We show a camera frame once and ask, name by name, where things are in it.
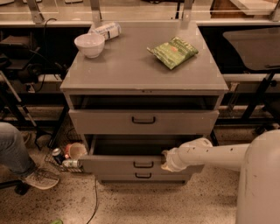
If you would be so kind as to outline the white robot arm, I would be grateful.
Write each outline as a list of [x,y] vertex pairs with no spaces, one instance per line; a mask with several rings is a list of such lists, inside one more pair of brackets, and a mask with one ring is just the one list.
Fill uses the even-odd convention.
[[251,143],[214,146],[198,138],[163,152],[162,168],[212,165],[240,173],[235,224],[280,224],[280,130]]

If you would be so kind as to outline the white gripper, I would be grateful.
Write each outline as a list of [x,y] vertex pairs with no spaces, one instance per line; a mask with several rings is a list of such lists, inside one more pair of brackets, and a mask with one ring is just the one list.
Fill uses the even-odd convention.
[[172,148],[162,151],[161,168],[168,172],[181,172],[187,165],[184,156],[185,148]]

